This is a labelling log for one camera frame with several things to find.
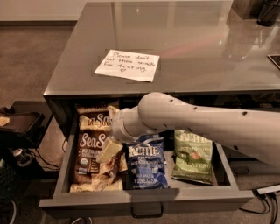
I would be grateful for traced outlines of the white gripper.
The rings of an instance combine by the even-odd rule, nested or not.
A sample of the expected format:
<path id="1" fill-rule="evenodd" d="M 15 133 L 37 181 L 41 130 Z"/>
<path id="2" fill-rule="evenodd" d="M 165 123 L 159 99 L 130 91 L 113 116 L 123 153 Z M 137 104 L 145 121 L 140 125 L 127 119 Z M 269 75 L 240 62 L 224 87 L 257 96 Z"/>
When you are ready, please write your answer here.
<path id="1" fill-rule="evenodd" d="M 138 122 L 137 107 L 124 108 L 118 111 L 113 117 L 111 126 L 114 137 L 108 137 L 105 140 L 96 161 L 98 163 L 107 163 L 123 148 L 121 142 L 128 143 L 138 139 L 140 137 Z"/>

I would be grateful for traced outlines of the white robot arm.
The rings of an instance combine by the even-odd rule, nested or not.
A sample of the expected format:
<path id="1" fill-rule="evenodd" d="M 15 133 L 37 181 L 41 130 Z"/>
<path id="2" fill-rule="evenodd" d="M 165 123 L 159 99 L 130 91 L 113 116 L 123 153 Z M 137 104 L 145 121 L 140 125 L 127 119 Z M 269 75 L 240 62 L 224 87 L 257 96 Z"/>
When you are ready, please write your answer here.
<path id="1" fill-rule="evenodd" d="M 201 107 L 168 94 L 149 93 L 134 108 L 118 111 L 103 152 L 166 130 L 188 130 L 229 149 L 280 167 L 280 113 Z"/>

